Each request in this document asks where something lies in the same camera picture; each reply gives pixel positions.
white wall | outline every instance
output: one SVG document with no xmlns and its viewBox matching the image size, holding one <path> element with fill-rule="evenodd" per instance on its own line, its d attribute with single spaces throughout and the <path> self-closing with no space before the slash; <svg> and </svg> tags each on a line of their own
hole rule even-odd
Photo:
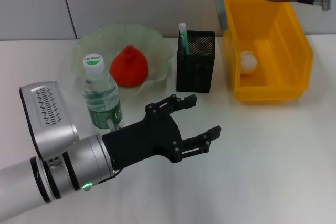
<svg viewBox="0 0 336 224">
<path fill-rule="evenodd" d="M 142 23 L 176 37 L 178 24 L 220 34 L 214 0 L 68 0 L 78 37 L 111 23 Z"/>
<path fill-rule="evenodd" d="M 0 0 L 0 40 L 73 38 L 64 0 Z"/>
<path fill-rule="evenodd" d="M 336 0 L 331 10 L 323 12 L 320 6 L 292 3 L 306 34 L 336 33 Z"/>
</svg>

green indicator light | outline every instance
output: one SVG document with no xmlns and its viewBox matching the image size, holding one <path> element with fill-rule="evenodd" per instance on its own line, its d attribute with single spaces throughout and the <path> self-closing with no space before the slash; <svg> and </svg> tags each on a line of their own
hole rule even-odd
<svg viewBox="0 0 336 224">
<path fill-rule="evenodd" d="M 87 188 L 89 186 L 92 186 L 92 185 L 93 185 L 93 183 L 87 183 L 87 184 L 83 185 L 82 189 L 85 189 L 85 188 Z"/>
</svg>

bottle label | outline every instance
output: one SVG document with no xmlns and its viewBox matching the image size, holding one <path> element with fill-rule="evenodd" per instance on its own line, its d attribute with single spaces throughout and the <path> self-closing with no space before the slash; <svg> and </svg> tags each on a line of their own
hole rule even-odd
<svg viewBox="0 0 336 224">
<path fill-rule="evenodd" d="M 89 109 L 90 117 L 94 126 L 100 129 L 108 129 L 109 126 L 107 124 L 108 119 L 112 119 L 114 123 L 119 124 L 122 119 L 120 101 L 118 104 L 111 110 L 108 111 L 93 111 Z"/>
</svg>

red plastic object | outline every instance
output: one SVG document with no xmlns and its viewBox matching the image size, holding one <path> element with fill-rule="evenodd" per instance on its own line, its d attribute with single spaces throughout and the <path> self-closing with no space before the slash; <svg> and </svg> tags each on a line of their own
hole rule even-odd
<svg viewBox="0 0 336 224">
<path fill-rule="evenodd" d="M 146 57 L 135 47 L 128 45 L 112 62 L 110 73 L 117 85 L 138 86 L 145 81 L 148 75 Z"/>
</svg>

white ball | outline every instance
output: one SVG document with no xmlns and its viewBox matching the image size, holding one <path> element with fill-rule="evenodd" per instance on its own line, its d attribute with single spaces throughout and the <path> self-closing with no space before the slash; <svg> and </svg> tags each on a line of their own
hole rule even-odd
<svg viewBox="0 0 336 224">
<path fill-rule="evenodd" d="M 254 56 L 253 52 L 244 51 L 241 53 L 241 66 L 240 66 L 240 73 L 241 74 L 251 74 L 253 73 L 258 65 L 258 61 Z"/>
</svg>

